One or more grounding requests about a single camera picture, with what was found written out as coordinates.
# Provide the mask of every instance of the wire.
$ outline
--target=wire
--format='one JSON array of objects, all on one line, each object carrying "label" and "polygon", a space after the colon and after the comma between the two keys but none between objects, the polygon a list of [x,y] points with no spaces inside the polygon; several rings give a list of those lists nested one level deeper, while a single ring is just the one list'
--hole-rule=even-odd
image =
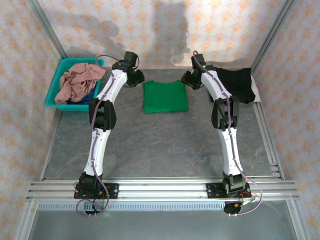
[{"label": "wire", "polygon": [[107,55],[107,54],[100,54],[98,56],[95,57],[95,64],[98,65],[100,68],[104,69],[104,70],[108,70],[106,67],[104,66],[100,66],[100,64],[98,63],[98,58],[100,57],[108,57],[108,58],[111,58],[111,59],[114,59],[116,60],[117,62],[119,62],[120,60],[115,58],[114,56],[110,56],[110,55]]},{"label": "wire", "polygon": [[241,192],[241,196],[242,196],[242,199],[241,199],[241,205],[242,205],[244,203],[244,197],[245,197],[243,192]]},{"label": "wire", "polygon": [[[96,63],[98,63],[98,58],[101,57],[101,56],[106,56],[106,57],[110,57],[110,58],[112,58],[112,59],[117,60],[115,57],[112,57],[112,56],[103,54],[103,55],[98,55],[98,56],[95,58],[95,62],[96,62]],[[91,122],[92,132],[95,132],[95,139],[94,139],[94,141],[93,141],[92,149],[91,149],[91,166],[92,166],[92,170],[93,170],[93,172],[94,172],[94,175],[95,175],[96,179],[100,182],[100,184],[102,185],[102,187],[104,188],[104,191],[105,191],[105,193],[106,193],[106,197],[107,197],[107,198],[106,198],[106,204],[104,205],[103,202],[102,202],[102,206],[99,206],[98,204],[96,204],[94,201],[92,201],[92,200],[90,200],[90,199],[87,199],[87,198],[81,199],[81,200],[78,201],[78,203],[76,204],[76,206],[75,206],[75,211],[76,211],[79,215],[81,215],[81,216],[83,216],[83,217],[89,217],[89,218],[90,218],[90,217],[91,217],[91,214],[89,214],[89,215],[88,215],[88,214],[84,214],[84,213],[82,213],[82,212],[80,212],[80,211],[78,210],[79,204],[80,204],[81,202],[83,202],[83,201],[90,202],[90,203],[92,203],[94,206],[96,206],[97,208],[101,209],[98,213],[96,213],[96,212],[94,213],[94,216],[96,217],[97,215],[102,214],[102,213],[106,210],[106,208],[107,208],[107,206],[108,206],[108,204],[109,204],[109,199],[110,199],[110,195],[109,195],[108,189],[107,189],[106,185],[103,183],[103,181],[101,180],[101,178],[98,176],[97,171],[96,171],[96,168],[95,168],[95,157],[94,157],[94,152],[95,152],[95,151],[94,151],[94,150],[95,150],[95,147],[96,147],[96,143],[97,143],[97,140],[98,140],[98,136],[100,135],[99,132],[98,132],[98,129],[95,128],[95,121],[96,121],[97,112],[98,112],[98,109],[99,109],[100,104],[102,103],[102,101],[104,100],[104,98],[107,96],[109,90],[110,90],[111,87],[114,85],[115,80],[116,80],[115,75],[113,74],[112,71],[111,71],[111,76],[112,76],[112,78],[111,78],[111,84],[110,84],[110,86],[107,88],[107,90],[102,94],[101,99],[99,100],[99,102],[98,102],[97,105],[95,106],[94,113],[93,113],[93,117],[92,117],[92,122]]]},{"label": "wire", "polygon": [[205,71],[215,82],[216,84],[219,86],[220,90],[221,90],[221,93],[226,97],[226,104],[227,104],[227,112],[228,112],[228,131],[229,131],[229,136],[230,136],[230,142],[231,142],[231,150],[232,150],[232,157],[233,157],[233,161],[236,165],[236,167],[238,168],[239,172],[241,173],[241,175],[248,181],[252,182],[254,185],[256,185],[256,187],[259,189],[260,191],[260,200],[257,204],[257,206],[255,206],[255,208],[253,208],[252,210],[249,210],[249,211],[246,211],[246,212],[242,212],[242,213],[238,213],[238,214],[229,214],[229,216],[240,216],[240,215],[245,215],[245,214],[248,214],[248,213],[251,213],[253,212],[254,210],[256,210],[261,202],[262,202],[262,199],[263,199],[263,191],[262,191],[262,188],[255,182],[253,181],[252,179],[250,179],[249,177],[247,177],[245,175],[245,173],[241,170],[241,168],[239,167],[237,161],[236,161],[236,153],[235,153],[235,146],[234,146],[234,141],[233,141],[233,137],[232,137],[232,132],[231,132],[231,107],[230,107],[230,99],[228,97],[228,95],[225,93],[225,91],[223,90],[220,82],[207,70],[205,69],[200,63],[199,61],[197,60],[196,58],[196,54],[198,54],[198,52],[196,50],[193,51],[193,58],[196,62],[196,64],[198,64],[198,66],[203,70]]}]

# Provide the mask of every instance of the blue fabric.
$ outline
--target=blue fabric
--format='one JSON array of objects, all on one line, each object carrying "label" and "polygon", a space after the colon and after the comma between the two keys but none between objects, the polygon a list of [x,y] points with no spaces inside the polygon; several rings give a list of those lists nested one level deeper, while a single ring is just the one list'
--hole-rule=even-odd
[{"label": "blue fabric", "polygon": [[68,100],[67,104],[89,104],[89,100],[92,99],[95,95],[95,90],[96,90],[96,87],[92,88],[90,90],[90,94],[85,98],[83,98],[81,101],[74,102],[74,101]]}]

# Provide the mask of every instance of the glass panel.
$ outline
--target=glass panel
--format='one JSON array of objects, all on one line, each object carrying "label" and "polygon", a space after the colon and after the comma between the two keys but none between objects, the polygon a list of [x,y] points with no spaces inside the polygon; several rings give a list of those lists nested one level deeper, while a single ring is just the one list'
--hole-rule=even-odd
[{"label": "glass panel", "polygon": [[[247,211],[254,204],[245,206]],[[38,210],[29,240],[295,240],[285,201],[263,202],[250,214],[222,211],[108,211],[82,217],[74,210]]]}]

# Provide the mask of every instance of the floral wallpaper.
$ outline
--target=floral wallpaper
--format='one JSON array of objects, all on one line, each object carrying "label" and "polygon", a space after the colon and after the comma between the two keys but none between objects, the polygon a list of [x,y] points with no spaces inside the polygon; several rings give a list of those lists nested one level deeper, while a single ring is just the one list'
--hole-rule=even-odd
[{"label": "floral wallpaper", "polygon": [[[39,0],[68,57],[125,51],[142,68],[190,66],[193,50],[251,67],[285,0]],[[106,65],[114,61],[107,60]]]},{"label": "floral wallpaper", "polygon": [[53,135],[45,98],[60,57],[27,1],[0,9],[0,239],[11,240]]},{"label": "floral wallpaper", "polygon": [[285,176],[320,239],[320,1],[300,0],[254,75]]}]

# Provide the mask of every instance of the black cloth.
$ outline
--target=black cloth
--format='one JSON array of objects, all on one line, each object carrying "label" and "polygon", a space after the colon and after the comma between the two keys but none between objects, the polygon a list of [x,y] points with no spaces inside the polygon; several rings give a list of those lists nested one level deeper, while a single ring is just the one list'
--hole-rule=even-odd
[{"label": "black cloth", "polygon": [[215,67],[215,70],[225,89],[237,96],[240,103],[248,104],[255,100],[256,95],[251,89],[251,68],[231,71]]}]

